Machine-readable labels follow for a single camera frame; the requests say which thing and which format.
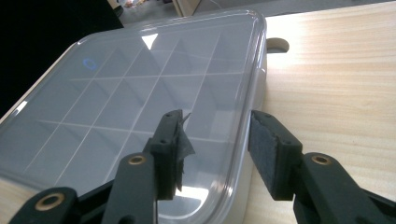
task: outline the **plastic container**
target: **plastic container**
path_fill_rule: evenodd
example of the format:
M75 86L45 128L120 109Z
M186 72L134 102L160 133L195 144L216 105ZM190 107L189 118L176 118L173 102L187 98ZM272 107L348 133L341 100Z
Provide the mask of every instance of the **plastic container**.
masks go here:
M81 195L111 180L123 156L142 151L162 114L183 109L196 154L185 159L182 192L159 202L160 223L221 223L230 214L240 222L264 33L260 14L237 10L81 39L1 124L1 176Z

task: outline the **round hole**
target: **round hole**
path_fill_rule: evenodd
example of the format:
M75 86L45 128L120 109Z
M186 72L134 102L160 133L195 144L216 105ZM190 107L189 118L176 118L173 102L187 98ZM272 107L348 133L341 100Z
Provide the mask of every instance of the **round hole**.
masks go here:
M142 164L145 161L146 161L146 158L143 156L134 156L131 159L129 159L128 162L131 165L138 165L138 164Z
M37 211L48 211L64 201L64 194L62 193L51 193L44 198L40 199L35 204L35 210Z
M332 163L329 158L324 157L324 156L313 156L312 161L316 162L317 164L320 165L329 165Z
M133 216L126 216L120 219L119 224L134 224Z
M266 41L267 53L286 53L289 51L289 42L282 38L268 38Z

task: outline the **wooden table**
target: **wooden table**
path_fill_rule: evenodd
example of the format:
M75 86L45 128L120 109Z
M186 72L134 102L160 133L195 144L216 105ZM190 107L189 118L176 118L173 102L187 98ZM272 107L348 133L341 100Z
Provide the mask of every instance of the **wooden table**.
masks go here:
M396 3L267 19L270 54L263 111L304 145L339 160L358 184L396 201ZM33 194L0 180L0 223ZM295 223L253 171L245 223Z

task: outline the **metal screw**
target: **metal screw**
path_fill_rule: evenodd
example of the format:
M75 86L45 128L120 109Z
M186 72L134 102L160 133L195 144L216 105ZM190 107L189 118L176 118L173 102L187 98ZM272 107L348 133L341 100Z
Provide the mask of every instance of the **metal screw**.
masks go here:
M131 165L139 165L146 161L146 158L143 156L134 156L128 160L129 164Z
M64 201L64 194L62 193L51 193L44 198L40 199L35 204L35 210L37 211L48 211Z
M312 161L316 162L317 164L320 165L330 165L332 164L332 161L324 156L313 156Z

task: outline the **grid compartment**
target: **grid compartment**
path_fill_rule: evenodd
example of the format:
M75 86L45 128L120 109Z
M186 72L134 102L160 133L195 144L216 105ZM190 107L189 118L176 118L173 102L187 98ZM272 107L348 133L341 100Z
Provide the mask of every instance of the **grid compartment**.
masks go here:
M5 175L18 178L49 139L57 125L28 119L15 121L7 132L0 135L0 167L9 170Z
M74 186L79 195L104 184L127 136L128 132L91 129L56 184Z
M213 48L200 49L199 44L194 46L192 43L184 39L178 41L163 69L164 76L199 75L206 72Z
M91 125L119 85L119 79L96 79L72 106L64 119L68 123Z
M144 47L128 71L127 77L159 76L169 51L154 51Z
M163 114L182 109L191 112L203 76L161 77L139 117L134 130L153 133Z
M241 80L242 74L205 77L186 129L189 136L214 140L232 137Z
M24 173L45 185L54 185L88 130L88 127L59 126L49 141L37 152Z
M130 42L123 42L123 45L117 47L103 67L100 69L97 77L124 77L131 63L139 55L144 43L141 39L130 39Z
M251 26L249 25L233 24L223 27L207 73L244 72L251 32Z
M60 80L64 83L63 85L52 84ZM26 108L30 109L30 114L36 115L36 119L61 121L89 84L89 80L73 82L63 78L60 80L50 81L46 89L37 93L37 97L25 100Z
M125 78L94 125L130 130L156 80L156 77Z

